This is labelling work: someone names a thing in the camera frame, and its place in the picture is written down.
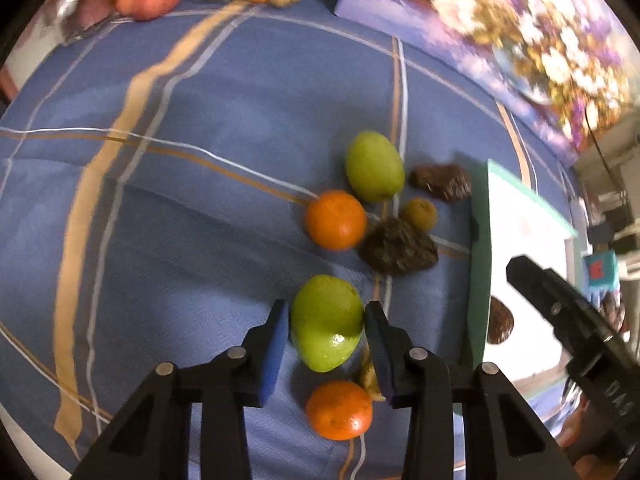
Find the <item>metal bolt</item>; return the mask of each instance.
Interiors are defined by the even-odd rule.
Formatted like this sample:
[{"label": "metal bolt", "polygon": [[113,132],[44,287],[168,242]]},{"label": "metal bolt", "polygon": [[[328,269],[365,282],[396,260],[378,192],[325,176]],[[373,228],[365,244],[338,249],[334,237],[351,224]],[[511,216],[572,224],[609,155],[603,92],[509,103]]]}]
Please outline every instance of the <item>metal bolt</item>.
[{"label": "metal bolt", "polygon": [[485,362],[480,366],[482,371],[487,375],[495,375],[500,371],[500,368],[497,367],[494,363]]},{"label": "metal bolt", "polygon": [[414,346],[409,350],[409,357],[414,361],[424,361],[429,353],[421,346]]},{"label": "metal bolt", "polygon": [[226,351],[231,359],[242,359],[246,355],[246,350],[242,346],[232,346]]},{"label": "metal bolt", "polygon": [[173,371],[174,371],[174,366],[171,363],[160,363],[156,367],[156,374],[162,375],[162,376],[169,375]]}]

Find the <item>metal pin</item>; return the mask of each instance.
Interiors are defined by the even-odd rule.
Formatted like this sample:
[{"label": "metal pin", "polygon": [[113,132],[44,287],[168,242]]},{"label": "metal pin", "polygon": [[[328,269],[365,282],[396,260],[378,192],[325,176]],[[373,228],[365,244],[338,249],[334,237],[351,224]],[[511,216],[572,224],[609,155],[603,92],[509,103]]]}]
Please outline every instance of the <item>metal pin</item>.
[{"label": "metal pin", "polygon": [[495,375],[500,371],[500,368],[497,367],[494,363],[485,362],[480,365],[482,371],[487,375]]},{"label": "metal pin", "polygon": [[231,359],[242,359],[246,355],[246,350],[242,346],[232,346],[226,351],[226,355]]},{"label": "metal pin", "polygon": [[414,361],[424,361],[429,353],[421,346],[414,346],[409,350],[409,357]]},{"label": "metal pin", "polygon": [[171,372],[174,371],[174,366],[171,363],[160,363],[157,367],[156,367],[156,374],[158,375],[169,375]]}]

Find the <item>painting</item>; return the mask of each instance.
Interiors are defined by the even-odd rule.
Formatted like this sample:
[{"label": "painting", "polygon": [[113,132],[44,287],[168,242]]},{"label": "painting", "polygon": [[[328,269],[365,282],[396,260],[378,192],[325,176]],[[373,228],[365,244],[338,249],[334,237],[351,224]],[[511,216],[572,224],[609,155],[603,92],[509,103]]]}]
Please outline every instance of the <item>painting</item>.
[{"label": "painting", "polygon": [[604,0],[340,0],[471,78],[565,163],[637,103],[640,52]]}]

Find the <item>orange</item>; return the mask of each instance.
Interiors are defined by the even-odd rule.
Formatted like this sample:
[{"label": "orange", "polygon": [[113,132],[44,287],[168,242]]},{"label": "orange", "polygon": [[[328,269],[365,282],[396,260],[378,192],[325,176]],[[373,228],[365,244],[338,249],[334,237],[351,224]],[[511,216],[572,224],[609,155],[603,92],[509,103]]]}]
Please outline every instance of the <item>orange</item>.
[{"label": "orange", "polygon": [[306,210],[306,230],[319,246],[343,251],[364,238],[367,215],[356,197],[340,190],[322,193]]},{"label": "orange", "polygon": [[305,408],[314,431],[330,440],[349,440],[369,429],[371,397],[355,383],[331,381],[318,386]]}]

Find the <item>black triangular cutout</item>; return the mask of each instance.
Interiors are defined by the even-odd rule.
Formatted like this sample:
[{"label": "black triangular cutout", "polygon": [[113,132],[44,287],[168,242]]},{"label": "black triangular cutout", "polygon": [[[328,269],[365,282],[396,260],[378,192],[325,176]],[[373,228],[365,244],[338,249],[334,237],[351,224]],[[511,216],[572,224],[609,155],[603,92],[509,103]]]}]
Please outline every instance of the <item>black triangular cutout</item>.
[{"label": "black triangular cutout", "polygon": [[113,439],[109,450],[129,456],[142,455],[153,409],[154,396],[146,396]]},{"label": "black triangular cutout", "polygon": [[502,424],[507,439],[507,449],[514,457],[540,453],[545,449],[542,437],[529,425],[508,394],[498,396]]}]

